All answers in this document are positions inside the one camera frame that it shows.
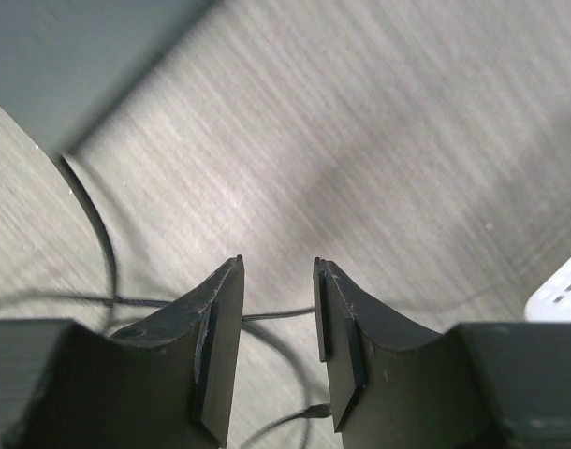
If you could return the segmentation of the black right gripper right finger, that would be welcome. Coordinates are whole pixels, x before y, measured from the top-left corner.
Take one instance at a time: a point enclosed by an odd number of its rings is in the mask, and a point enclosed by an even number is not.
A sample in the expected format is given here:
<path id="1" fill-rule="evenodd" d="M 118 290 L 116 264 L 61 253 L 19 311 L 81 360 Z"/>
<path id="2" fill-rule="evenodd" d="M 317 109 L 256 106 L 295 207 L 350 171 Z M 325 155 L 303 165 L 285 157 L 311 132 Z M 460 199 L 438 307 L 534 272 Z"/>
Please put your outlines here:
<path id="1" fill-rule="evenodd" d="M 346 448 L 571 448 L 571 324 L 437 333 L 314 263 L 319 358 Z"/>

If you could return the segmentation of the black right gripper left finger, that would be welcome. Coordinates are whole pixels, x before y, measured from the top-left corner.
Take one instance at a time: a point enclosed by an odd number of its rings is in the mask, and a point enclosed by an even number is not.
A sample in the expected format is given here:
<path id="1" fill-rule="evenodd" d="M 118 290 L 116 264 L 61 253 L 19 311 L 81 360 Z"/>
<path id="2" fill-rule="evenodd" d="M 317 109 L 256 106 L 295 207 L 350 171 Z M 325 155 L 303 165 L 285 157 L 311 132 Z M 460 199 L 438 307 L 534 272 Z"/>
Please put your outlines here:
<path id="1" fill-rule="evenodd" d="M 244 263 L 104 336 L 69 319 L 0 320 L 0 448 L 223 448 Z"/>

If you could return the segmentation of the black network switch box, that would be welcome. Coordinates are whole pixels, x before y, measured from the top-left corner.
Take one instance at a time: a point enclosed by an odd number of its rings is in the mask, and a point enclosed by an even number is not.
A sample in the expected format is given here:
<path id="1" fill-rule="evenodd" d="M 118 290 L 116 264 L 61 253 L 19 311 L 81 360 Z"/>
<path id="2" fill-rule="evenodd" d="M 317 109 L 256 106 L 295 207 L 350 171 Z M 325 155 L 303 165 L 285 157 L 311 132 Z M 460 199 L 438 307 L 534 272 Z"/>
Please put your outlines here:
<path id="1" fill-rule="evenodd" d="M 0 107 L 51 160 L 78 148 L 210 1 L 0 1 Z"/>

